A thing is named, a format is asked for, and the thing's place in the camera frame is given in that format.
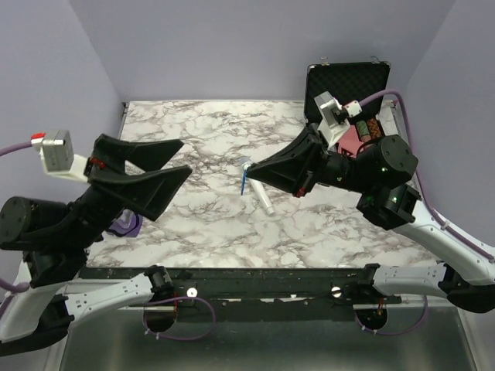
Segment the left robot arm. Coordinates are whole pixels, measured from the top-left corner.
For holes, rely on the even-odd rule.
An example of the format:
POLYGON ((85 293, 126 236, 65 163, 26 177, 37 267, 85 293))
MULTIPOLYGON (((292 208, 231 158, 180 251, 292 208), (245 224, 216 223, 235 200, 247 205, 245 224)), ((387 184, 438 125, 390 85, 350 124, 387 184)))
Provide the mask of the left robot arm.
POLYGON ((67 130, 34 134, 29 144, 47 175, 85 183, 87 189, 70 203, 14 196, 3 205, 1 248, 22 253, 1 304, 3 356, 50 347, 96 315, 129 305, 164 305, 172 298, 171 278, 157 265, 96 291, 62 289, 125 210, 157 220, 192 171, 187 165, 167 167, 183 146, 179 139, 128 142, 102 134, 87 157, 73 152, 67 130))

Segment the blue key tag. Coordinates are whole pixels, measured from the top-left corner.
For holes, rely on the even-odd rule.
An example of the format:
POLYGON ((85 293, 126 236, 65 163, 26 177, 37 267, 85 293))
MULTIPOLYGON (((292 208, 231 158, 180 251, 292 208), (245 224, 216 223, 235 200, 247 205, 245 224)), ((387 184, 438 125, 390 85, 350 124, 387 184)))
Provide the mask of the blue key tag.
POLYGON ((245 184, 247 181, 248 168, 243 169, 242 180, 241 180, 241 196, 244 194, 245 184))

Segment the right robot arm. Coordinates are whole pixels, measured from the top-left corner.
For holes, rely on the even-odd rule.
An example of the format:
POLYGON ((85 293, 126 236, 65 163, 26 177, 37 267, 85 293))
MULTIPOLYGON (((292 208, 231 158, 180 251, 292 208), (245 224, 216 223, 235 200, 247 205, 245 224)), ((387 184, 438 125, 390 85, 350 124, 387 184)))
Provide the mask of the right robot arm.
POLYGON ((316 184, 356 192, 357 209, 366 220, 415 241, 440 259, 430 267, 373 265, 373 275, 356 283, 361 301, 429 295, 466 311, 487 313, 494 308, 492 250, 432 215, 419 192, 408 185, 417 165, 408 143, 398 135, 379 138, 351 158, 330 151, 310 126, 286 148, 250 165, 246 176, 294 197, 305 196, 316 184))

